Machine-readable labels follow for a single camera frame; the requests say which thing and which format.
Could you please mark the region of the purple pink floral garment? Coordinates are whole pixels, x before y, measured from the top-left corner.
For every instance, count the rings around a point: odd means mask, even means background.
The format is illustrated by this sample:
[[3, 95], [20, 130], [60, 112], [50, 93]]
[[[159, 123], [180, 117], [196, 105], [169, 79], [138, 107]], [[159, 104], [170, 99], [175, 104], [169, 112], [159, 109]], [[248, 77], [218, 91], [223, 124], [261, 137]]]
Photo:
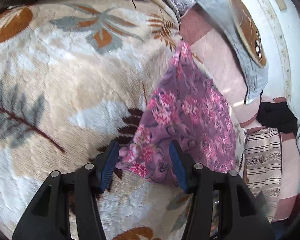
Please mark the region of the purple pink floral garment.
[[180, 42], [154, 90], [132, 141], [119, 151], [118, 169], [175, 186], [169, 154], [176, 140], [195, 162], [225, 173], [235, 166], [236, 133], [225, 97]]

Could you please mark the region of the striped beige pillow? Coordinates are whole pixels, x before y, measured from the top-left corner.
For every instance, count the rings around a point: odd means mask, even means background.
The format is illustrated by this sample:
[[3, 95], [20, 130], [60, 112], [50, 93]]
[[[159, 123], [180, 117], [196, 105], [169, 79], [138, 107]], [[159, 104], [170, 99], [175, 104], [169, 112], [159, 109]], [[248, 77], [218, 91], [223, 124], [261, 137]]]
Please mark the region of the striped beige pillow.
[[282, 151], [276, 128], [264, 128], [247, 135], [245, 144], [247, 185], [253, 195], [262, 193], [266, 200], [264, 211], [272, 222], [281, 189]]

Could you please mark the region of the black cloth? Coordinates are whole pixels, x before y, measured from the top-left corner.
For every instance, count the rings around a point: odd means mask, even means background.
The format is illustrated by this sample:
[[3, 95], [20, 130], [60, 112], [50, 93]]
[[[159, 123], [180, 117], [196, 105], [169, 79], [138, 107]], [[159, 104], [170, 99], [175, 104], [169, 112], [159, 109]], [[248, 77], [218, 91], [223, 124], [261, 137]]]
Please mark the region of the black cloth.
[[288, 104], [284, 102], [261, 102], [256, 120], [263, 126], [277, 128], [282, 133], [293, 133], [297, 136], [298, 120]]

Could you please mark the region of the cream leaf-pattern fleece blanket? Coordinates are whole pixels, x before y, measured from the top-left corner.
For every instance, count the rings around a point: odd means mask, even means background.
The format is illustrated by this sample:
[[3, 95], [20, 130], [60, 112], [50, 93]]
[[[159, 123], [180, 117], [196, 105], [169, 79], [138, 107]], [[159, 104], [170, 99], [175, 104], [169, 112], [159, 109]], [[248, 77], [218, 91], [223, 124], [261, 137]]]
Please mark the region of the cream leaf-pattern fleece blanket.
[[[45, 0], [0, 14], [0, 233], [53, 171], [127, 146], [181, 36], [163, 0]], [[235, 166], [244, 132], [231, 107]], [[107, 239], [181, 239], [191, 198], [118, 169], [97, 198]]]

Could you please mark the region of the pink quilted bedsheet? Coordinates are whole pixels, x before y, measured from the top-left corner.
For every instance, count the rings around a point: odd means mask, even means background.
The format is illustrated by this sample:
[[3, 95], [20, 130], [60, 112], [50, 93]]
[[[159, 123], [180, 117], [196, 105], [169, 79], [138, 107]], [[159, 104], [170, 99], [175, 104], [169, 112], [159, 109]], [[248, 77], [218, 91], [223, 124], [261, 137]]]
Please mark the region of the pink quilted bedsheet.
[[[235, 117], [240, 126], [245, 128], [247, 135], [267, 128], [256, 120], [261, 100], [257, 98], [249, 105], [244, 103], [247, 86], [234, 50], [217, 25], [198, 4], [182, 16], [180, 34], [191, 46], [196, 59], [214, 78], [217, 87], [232, 107]], [[279, 132], [279, 136], [282, 151], [281, 189], [272, 222], [287, 219], [291, 215], [300, 180], [300, 156], [296, 138], [293, 133]], [[241, 175], [247, 184], [244, 152], [240, 159], [243, 165]]]

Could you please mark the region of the grey quilted pillow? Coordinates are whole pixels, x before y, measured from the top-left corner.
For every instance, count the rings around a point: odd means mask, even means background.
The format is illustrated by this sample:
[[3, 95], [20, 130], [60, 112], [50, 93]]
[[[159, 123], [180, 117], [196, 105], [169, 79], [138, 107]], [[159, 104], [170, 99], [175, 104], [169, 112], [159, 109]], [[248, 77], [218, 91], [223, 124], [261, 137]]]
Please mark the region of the grey quilted pillow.
[[268, 64], [260, 32], [242, 0], [195, 0], [221, 28], [232, 45], [242, 69], [252, 103], [268, 82]]

